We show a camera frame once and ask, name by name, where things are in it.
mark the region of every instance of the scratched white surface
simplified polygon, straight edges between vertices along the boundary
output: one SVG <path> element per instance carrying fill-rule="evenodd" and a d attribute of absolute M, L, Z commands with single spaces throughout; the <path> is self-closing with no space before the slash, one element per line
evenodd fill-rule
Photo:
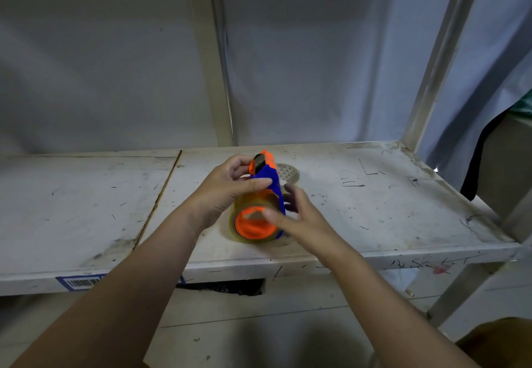
<path fill-rule="evenodd" d="M 216 165 L 236 153 L 253 155 L 264 148 L 273 153 L 276 162 L 300 170 L 300 187 L 332 227 L 364 256 L 437 254 L 454 249 L 474 251 L 475 255 L 466 256 L 476 256 L 483 254 L 483 249 L 515 245 L 395 142 L 183 150 L 141 241 Z M 288 237 L 259 245 L 236 241 L 228 228 L 229 212 L 199 238 L 188 269 L 195 263 L 256 267 L 270 259 L 304 260 L 310 256 Z"/>
<path fill-rule="evenodd" d="M 175 159 L 3 160 L 0 279 L 114 267 L 133 249 Z"/>

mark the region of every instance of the hand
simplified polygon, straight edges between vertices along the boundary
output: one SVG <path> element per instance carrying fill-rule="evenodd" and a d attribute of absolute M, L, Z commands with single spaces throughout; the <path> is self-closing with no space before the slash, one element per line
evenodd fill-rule
<path fill-rule="evenodd" d="M 236 199 L 237 196 L 260 191 L 271 185 L 269 177 L 250 179 L 248 174 L 250 155 L 235 155 L 212 170 L 189 197 L 194 208 L 203 217 L 203 229 L 211 227 Z"/>
<path fill-rule="evenodd" d="M 286 210 L 298 213 L 298 219 L 282 215 L 272 209 L 262 211 L 270 223 L 288 232 L 306 251 L 315 255 L 324 265 L 329 265 L 340 253 L 351 246 L 329 225 L 321 212 L 312 204 L 304 190 L 285 184 L 288 195 L 284 196 Z"/>

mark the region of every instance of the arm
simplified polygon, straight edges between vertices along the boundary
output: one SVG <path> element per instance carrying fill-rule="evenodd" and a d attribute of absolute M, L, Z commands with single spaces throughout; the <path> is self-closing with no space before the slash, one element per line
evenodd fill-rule
<path fill-rule="evenodd" d="M 200 233 L 244 193 L 271 179 L 244 180 L 253 157 L 234 156 L 153 234 L 58 318 L 13 367 L 140 366 Z"/>
<path fill-rule="evenodd" d="M 384 366 L 478 368 L 332 229 L 302 189 L 286 188 L 287 209 L 299 219 L 274 210 L 264 210 L 264 217 L 329 267 Z"/>

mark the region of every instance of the white shelf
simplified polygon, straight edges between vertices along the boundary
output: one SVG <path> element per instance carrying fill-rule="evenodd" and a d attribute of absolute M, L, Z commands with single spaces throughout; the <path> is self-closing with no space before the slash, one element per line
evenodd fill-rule
<path fill-rule="evenodd" d="M 56 277 L 105 274 L 216 165 L 264 148 L 300 170 L 311 201 L 377 269 L 506 261 L 520 250 L 396 142 L 183 150 L 141 238 L 177 150 L 19 157 L 0 170 L 0 295 L 66 291 Z M 290 237 L 236 241 L 228 215 L 203 232 L 187 282 L 329 273 Z"/>

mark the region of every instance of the blue-bordered label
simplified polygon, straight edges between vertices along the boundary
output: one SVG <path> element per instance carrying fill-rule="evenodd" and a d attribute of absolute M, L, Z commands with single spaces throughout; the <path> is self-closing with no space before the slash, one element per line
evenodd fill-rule
<path fill-rule="evenodd" d="M 98 284 L 105 276 L 105 274 L 89 274 L 85 276 L 56 277 L 56 279 L 69 291 L 87 291 Z"/>

